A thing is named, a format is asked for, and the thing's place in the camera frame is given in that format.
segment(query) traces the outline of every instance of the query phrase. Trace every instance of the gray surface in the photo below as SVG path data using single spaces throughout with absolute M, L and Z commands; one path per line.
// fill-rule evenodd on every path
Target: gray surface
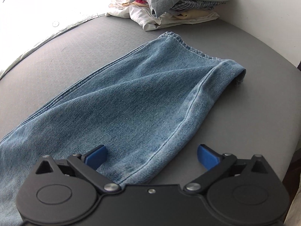
M 76 81 L 165 31 L 206 54 L 237 61 L 247 74 L 240 86 L 224 91 L 195 137 L 152 183 L 183 185 L 204 172 L 196 157 L 200 143 L 239 158 L 263 154 L 282 179 L 300 136 L 301 72 L 221 20 L 145 32 L 130 19 L 100 17 L 60 35 L 0 81 L 0 138 Z

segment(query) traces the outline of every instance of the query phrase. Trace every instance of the light blue denim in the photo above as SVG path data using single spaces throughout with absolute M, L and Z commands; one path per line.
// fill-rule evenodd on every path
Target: light blue denim
M 21 218 L 15 196 L 41 155 L 54 159 L 103 144 L 98 172 L 124 186 L 156 175 L 193 137 L 245 69 L 165 32 L 80 80 L 0 142 L 0 225 Z

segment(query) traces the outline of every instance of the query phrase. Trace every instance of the pink fabric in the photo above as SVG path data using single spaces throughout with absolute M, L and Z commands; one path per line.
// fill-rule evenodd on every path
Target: pink fabric
M 135 2 L 142 3 L 142 4 L 147 3 L 146 0 L 135 0 Z

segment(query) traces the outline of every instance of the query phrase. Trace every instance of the plaid shirt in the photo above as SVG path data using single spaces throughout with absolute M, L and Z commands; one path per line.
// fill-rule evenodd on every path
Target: plaid shirt
M 196 1 L 196 0 L 180 0 L 171 9 L 173 10 L 189 10 L 189 9 L 200 9 L 200 8 L 211 8 L 219 4 L 226 2 L 207 2 L 207 1 Z

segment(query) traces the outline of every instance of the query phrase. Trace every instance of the white wall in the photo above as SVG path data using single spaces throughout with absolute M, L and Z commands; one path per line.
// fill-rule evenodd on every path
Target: white wall
M 216 7 L 226 22 L 257 37 L 293 65 L 301 61 L 301 0 L 233 0 Z
M 110 1 L 0 0 L 0 75 L 20 55 L 53 34 L 105 13 Z

